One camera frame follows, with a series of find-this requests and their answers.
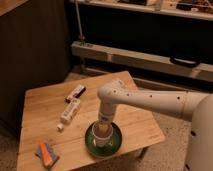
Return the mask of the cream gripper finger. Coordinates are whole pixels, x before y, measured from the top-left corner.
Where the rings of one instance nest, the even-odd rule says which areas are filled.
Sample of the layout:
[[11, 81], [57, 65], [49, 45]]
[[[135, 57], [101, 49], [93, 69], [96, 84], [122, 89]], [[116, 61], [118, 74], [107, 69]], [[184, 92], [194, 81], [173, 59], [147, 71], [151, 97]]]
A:
[[106, 132], [108, 130], [108, 125], [105, 123], [99, 123], [98, 128], [101, 132]]

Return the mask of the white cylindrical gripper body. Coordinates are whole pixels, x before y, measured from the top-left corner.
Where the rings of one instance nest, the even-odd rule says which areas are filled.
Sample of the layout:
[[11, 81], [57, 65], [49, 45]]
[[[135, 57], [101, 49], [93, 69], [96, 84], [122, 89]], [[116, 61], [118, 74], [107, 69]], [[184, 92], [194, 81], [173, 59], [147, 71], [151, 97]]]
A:
[[101, 103], [98, 112], [98, 120], [103, 123], [111, 123], [115, 117], [116, 104]]

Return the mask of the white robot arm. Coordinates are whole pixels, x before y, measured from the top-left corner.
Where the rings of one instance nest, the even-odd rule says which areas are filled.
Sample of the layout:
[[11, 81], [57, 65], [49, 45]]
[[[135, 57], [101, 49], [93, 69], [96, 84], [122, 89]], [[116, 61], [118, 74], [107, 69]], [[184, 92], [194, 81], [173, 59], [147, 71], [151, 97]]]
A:
[[213, 93], [130, 90], [120, 79], [102, 85], [98, 119], [111, 123], [119, 104], [191, 120], [183, 171], [213, 171]]

